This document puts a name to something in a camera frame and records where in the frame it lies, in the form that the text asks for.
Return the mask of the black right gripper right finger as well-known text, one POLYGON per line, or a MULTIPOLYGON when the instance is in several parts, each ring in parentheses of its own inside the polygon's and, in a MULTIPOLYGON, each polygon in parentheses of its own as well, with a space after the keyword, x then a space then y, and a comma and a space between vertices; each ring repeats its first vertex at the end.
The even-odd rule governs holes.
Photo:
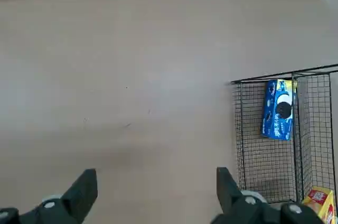
POLYGON ((303 204, 284 203, 277 210, 253 195, 243 195, 226 167, 217 168, 217 197, 222 214, 212 223, 322 223, 317 214, 303 204))

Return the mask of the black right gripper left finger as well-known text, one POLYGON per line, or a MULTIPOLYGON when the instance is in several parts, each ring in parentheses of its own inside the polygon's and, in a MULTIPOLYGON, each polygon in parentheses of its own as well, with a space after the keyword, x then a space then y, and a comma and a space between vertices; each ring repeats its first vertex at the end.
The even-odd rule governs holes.
POLYGON ((83 223, 97 196, 96 169, 86 169, 60 198, 45 200, 24 214, 1 208, 1 223, 83 223))

